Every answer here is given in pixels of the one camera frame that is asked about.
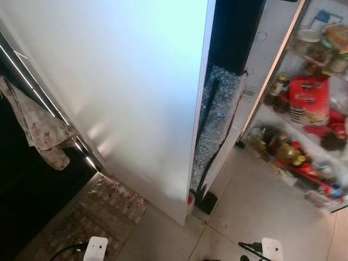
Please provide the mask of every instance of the towel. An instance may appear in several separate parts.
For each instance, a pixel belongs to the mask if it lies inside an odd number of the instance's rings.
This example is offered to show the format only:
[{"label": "towel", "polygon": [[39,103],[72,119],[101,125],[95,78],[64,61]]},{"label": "towel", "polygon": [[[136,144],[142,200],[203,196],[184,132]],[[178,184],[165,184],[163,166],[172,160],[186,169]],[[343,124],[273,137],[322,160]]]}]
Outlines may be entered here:
[{"label": "towel", "polygon": [[52,168],[67,167],[70,160],[62,148],[75,146],[77,131],[53,117],[4,77],[0,77],[0,92],[11,104],[29,147],[34,146]]}]

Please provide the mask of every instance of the floor mat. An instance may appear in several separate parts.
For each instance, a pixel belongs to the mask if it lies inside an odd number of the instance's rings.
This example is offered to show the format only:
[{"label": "floor mat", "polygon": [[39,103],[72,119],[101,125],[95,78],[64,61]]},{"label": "floor mat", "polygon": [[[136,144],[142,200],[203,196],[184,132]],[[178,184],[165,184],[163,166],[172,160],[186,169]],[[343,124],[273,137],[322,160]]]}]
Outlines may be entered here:
[{"label": "floor mat", "polygon": [[[108,238],[104,260],[115,260],[147,206],[142,197],[103,176],[47,238],[34,260],[47,261],[60,249],[91,236]],[[56,261],[82,260],[82,256],[66,251]]]}]

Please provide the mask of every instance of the cable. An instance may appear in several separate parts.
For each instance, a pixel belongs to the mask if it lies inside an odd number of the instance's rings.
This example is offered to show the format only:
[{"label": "cable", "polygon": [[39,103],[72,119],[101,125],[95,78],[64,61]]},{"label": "cable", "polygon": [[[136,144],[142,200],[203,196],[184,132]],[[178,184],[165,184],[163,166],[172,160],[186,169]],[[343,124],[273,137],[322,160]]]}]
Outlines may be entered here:
[{"label": "cable", "polygon": [[84,242],[84,243],[79,243],[79,244],[76,244],[76,245],[71,245],[71,246],[64,247],[63,249],[58,251],[49,261],[54,261],[57,256],[61,255],[66,250],[69,250],[69,249],[72,249],[72,248],[75,248],[76,251],[86,251],[87,246],[88,246],[88,242]]},{"label": "cable", "polygon": [[261,254],[257,253],[260,252],[262,253],[262,244],[261,243],[252,243],[252,244],[247,244],[247,243],[243,243],[243,242],[238,242],[238,245],[242,248],[244,248],[245,250],[255,254],[256,256],[258,256],[259,258],[261,258],[262,260],[266,260],[266,261],[272,261],[271,259],[268,259],[264,256],[262,256]]}]

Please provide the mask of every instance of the open refrigerator door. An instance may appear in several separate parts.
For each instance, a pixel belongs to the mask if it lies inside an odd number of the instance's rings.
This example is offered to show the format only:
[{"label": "open refrigerator door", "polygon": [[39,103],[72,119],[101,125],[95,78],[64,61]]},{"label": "open refrigerator door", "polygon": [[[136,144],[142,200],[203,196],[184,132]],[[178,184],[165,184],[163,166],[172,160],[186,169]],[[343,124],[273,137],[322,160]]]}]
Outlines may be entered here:
[{"label": "open refrigerator door", "polygon": [[264,86],[240,140],[316,207],[348,206],[348,2],[306,1]]}]

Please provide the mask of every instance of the red box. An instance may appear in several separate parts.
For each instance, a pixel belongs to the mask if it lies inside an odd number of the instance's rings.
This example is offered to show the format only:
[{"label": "red box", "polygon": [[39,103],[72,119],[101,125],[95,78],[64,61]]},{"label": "red box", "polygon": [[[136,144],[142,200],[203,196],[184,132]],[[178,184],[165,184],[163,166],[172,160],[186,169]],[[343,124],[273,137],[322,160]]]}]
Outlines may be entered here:
[{"label": "red box", "polygon": [[330,113],[326,76],[296,76],[290,82],[291,120],[304,125],[325,126]]}]

